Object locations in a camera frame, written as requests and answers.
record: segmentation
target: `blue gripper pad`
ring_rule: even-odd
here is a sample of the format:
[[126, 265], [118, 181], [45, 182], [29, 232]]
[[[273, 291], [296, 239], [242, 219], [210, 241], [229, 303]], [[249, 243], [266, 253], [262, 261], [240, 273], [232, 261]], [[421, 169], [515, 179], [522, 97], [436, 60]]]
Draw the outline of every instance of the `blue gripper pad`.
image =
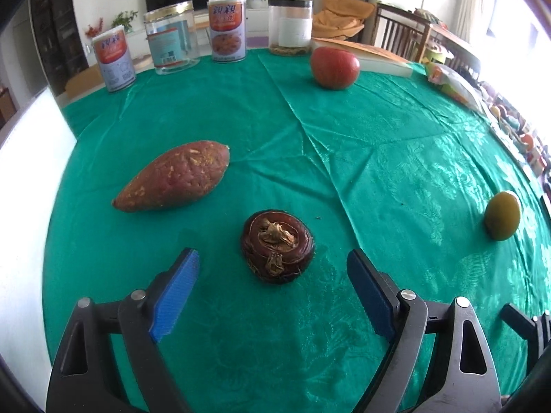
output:
[[197, 250], [191, 250], [184, 256], [153, 307], [153, 321], [149, 334], [155, 343], [172, 332], [198, 275], [199, 253]]
[[399, 309], [396, 294], [361, 250], [348, 254], [346, 271], [375, 333], [392, 342], [396, 335], [394, 317]]

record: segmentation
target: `green tablecloth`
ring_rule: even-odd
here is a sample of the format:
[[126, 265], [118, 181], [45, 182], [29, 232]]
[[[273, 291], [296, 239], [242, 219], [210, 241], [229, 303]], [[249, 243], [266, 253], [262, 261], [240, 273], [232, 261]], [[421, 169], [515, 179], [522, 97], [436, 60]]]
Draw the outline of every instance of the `green tablecloth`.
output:
[[[204, 57], [171, 76], [147, 71], [65, 115], [78, 143], [46, 246], [52, 358], [78, 298], [120, 299], [190, 246], [202, 258], [199, 279], [160, 349], [195, 411], [349, 412], [386, 350], [346, 277], [346, 255], [360, 246], [399, 287], [426, 300], [468, 297], [502, 392], [522, 379], [525, 346], [498, 313], [506, 302], [528, 314], [549, 307], [551, 239], [537, 184], [487, 121], [421, 73], [361, 73], [348, 90], [332, 92], [316, 86], [307, 57], [251, 51], [235, 64]], [[157, 155], [202, 139], [231, 147], [213, 193], [165, 212], [111, 207]], [[481, 219], [491, 196], [506, 189], [520, 197], [523, 215], [514, 237], [497, 243]], [[284, 286], [261, 283], [240, 254], [244, 221], [268, 208], [298, 216], [316, 241], [307, 272]], [[427, 336], [404, 406], [416, 399], [431, 343]], [[143, 407], [120, 337], [115, 345], [130, 399]]]

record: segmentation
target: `snack package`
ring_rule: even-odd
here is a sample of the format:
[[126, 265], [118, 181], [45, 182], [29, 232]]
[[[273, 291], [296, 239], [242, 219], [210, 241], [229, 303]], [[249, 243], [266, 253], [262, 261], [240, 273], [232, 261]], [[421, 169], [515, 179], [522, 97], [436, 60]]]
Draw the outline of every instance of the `snack package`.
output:
[[425, 64], [426, 75], [429, 82], [438, 85], [442, 93], [463, 105], [469, 107], [478, 113], [484, 114], [482, 105], [484, 104], [475, 89], [449, 66], [428, 62]]

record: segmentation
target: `metal pin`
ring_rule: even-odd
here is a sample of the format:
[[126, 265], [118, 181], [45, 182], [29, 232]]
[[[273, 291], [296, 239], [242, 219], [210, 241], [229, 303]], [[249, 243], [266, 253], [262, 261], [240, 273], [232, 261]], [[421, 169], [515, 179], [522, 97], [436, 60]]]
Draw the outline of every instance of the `metal pin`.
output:
[[81, 298], [81, 299], [78, 300], [76, 305], [78, 307], [88, 307], [88, 306], [90, 306], [90, 298], [88, 298], [88, 297]]
[[417, 295], [415, 294], [415, 292], [413, 290], [408, 289], [408, 288], [405, 288], [404, 290], [402, 290], [400, 292], [400, 295], [402, 295], [403, 299], [407, 299], [408, 301], [411, 301], [411, 300], [417, 298]]
[[457, 303], [457, 305], [459, 307], [469, 307], [470, 306], [470, 301], [468, 299], [466, 299], [465, 297], [457, 297], [455, 302]]
[[137, 290], [134, 290], [131, 294], [130, 294], [130, 297], [131, 299], [133, 299], [134, 301], [140, 301], [141, 299], [144, 299], [145, 298], [145, 290], [144, 289], [137, 289]]

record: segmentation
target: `dark cabinet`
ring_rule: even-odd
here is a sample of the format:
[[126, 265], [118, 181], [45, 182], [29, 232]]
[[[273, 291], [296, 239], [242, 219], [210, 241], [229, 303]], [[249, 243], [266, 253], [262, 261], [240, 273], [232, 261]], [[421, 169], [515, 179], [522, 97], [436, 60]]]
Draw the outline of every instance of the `dark cabinet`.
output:
[[42, 66], [54, 94], [88, 68], [78, 35], [73, 0], [30, 0], [32, 27]]

